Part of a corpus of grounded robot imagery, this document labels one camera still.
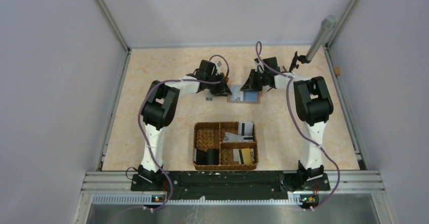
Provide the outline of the brown leather card holder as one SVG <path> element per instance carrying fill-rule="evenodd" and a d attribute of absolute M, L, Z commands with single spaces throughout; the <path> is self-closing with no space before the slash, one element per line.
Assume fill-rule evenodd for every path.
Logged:
<path fill-rule="evenodd" d="M 233 84 L 233 85 L 230 86 L 230 90 L 232 88 L 235 88 L 235 87 L 241 88 L 240 85 Z M 260 92 L 248 91 L 248 92 L 244 92 L 244 100 L 242 102 L 231 102 L 230 101 L 230 95 L 228 95 L 228 97 L 227 97 L 227 102 L 228 103 L 258 104 L 260 102 L 260 97 L 261 97 L 261 93 Z"/>

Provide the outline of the silver striped card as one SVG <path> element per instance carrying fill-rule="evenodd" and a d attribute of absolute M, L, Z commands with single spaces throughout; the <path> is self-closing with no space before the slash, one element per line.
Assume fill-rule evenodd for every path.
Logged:
<path fill-rule="evenodd" d="M 242 102 L 244 100 L 244 92 L 239 87 L 231 89 L 232 94 L 230 95 L 231 102 Z"/>

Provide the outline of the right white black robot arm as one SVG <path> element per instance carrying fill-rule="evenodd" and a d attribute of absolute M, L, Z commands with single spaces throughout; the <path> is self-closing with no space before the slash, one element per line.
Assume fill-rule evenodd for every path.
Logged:
<path fill-rule="evenodd" d="M 324 174 L 322 159 L 323 135 L 333 103 L 326 82 L 322 76 L 302 77 L 291 72 L 281 72 L 275 57 L 255 60 L 241 91 L 261 91 L 264 86 L 293 92 L 296 114 L 304 124 L 299 133 L 304 137 L 304 147 L 298 161 L 296 174 L 285 177 L 283 187 L 288 191 L 299 188 L 312 189 Z"/>

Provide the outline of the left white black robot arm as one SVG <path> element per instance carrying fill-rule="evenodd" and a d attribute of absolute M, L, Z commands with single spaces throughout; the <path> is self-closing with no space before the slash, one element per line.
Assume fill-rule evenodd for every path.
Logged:
<path fill-rule="evenodd" d="M 202 60 L 194 72 L 179 79 L 152 82 L 138 114 L 145 139 L 144 156 L 133 175 L 131 190 L 157 190 L 171 179 L 163 169 L 165 131 L 172 123 L 181 97 L 208 90 L 214 96 L 231 94 L 221 62 Z"/>

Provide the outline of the grey card in basket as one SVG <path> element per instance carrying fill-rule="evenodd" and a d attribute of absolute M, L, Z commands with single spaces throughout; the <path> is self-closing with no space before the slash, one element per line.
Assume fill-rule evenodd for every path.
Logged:
<path fill-rule="evenodd" d="M 223 143 L 239 143 L 239 142 L 253 142 L 253 136 L 242 136 L 226 132 L 223 138 Z"/>

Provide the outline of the grey striped card beside gold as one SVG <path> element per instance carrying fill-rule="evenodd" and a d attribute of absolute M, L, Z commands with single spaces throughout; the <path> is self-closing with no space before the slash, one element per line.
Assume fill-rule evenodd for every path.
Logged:
<path fill-rule="evenodd" d="M 239 150 L 233 149 L 233 161 L 236 163 L 240 163 Z"/>

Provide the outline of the grey toy brick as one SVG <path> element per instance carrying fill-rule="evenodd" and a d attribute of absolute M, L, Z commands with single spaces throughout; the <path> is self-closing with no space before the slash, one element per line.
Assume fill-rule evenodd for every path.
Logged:
<path fill-rule="evenodd" d="M 214 99 L 214 95 L 212 95 L 211 93 L 206 94 L 205 99 L 207 101 L 213 101 Z"/>

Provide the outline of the brown woven divided basket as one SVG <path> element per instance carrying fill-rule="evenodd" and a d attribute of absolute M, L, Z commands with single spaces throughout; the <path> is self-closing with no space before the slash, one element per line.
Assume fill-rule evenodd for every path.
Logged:
<path fill-rule="evenodd" d="M 206 151 L 207 149 L 219 149 L 219 165 L 196 165 L 196 170 L 254 170 L 259 163 L 258 142 L 255 125 L 253 126 L 253 142 L 223 143 L 226 132 L 238 134 L 238 121 L 226 122 L 198 122 L 194 125 L 193 157 L 194 149 Z M 233 161 L 233 149 L 250 148 L 252 151 L 252 165 L 241 165 Z"/>

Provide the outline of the black mini tripod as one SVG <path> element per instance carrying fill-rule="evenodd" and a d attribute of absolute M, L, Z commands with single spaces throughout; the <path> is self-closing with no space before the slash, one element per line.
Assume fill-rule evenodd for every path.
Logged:
<path fill-rule="evenodd" d="M 300 62 L 301 64 L 310 63 L 310 61 L 306 58 L 305 55 L 298 55 L 297 52 L 295 52 L 289 68 L 286 69 L 285 67 L 283 67 L 285 69 L 284 73 L 286 72 L 292 73 L 294 69 L 298 69 L 299 68 L 298 62 Z"/>

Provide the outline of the black box in basket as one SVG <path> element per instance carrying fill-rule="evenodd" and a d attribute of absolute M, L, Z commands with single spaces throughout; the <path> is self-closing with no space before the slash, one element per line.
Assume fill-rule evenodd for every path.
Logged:
<path fill-rule="evenodd" d="M 196 165 L 219 165 L 219 149 L 207 149 L 206 151 L 195 148 L 193 161 Z"/>

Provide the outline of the grey metal pole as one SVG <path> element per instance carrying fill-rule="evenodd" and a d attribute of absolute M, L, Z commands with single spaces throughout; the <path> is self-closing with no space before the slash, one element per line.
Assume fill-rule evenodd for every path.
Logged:
<path fill-rule="evenodd" d="M 314 58 L 315 54 L 325 42 L 326 37 L 330 34 L 330 32 L 336 27 L 337 17 L 335 15 L 328 15 L 321 22 L 318 33 L 313 40 L 307 54 L 305 55 L 305 61 L 310 63 Z"/>

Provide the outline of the small brown wall object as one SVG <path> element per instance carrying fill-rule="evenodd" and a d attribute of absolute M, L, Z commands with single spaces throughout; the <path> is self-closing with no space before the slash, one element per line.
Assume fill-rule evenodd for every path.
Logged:
<path fill-rule="evenodd" d="M 340 69 L 336 66 L 333 67 L 333 72 L 335 76 L 340 76 Z"/>

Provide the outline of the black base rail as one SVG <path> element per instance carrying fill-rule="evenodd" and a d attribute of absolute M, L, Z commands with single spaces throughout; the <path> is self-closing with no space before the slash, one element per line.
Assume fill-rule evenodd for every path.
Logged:
<path fill-rule="evenodd" d="M 160 192 L 165 200 L 209 201 L 282 200 L 292 192 L 330 191 L 327 175 L 301 182 L 295 171 L 170 171 L 150 182 L 138 174 L 131 178 L 131 191 Z"/>

